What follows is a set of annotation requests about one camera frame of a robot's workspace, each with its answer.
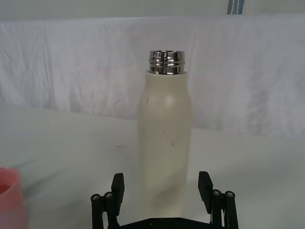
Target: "pink container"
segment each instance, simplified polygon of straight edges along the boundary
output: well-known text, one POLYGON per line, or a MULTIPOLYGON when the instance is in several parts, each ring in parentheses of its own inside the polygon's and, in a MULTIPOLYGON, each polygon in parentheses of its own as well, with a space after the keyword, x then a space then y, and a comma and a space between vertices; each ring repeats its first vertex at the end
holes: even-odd
POLYGON ((0 228, 28 229, 20 173, 14 168, 0 168, 0 228))

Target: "water bottle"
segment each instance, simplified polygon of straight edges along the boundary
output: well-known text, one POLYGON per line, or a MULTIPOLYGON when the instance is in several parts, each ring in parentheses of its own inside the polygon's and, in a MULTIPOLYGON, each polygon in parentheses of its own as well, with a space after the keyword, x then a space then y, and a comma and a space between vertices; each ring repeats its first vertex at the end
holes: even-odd
POLYGON ((184 52, 151 51, 149 62, 138 107, 142 212, 180 217, 192 128, 184 52))

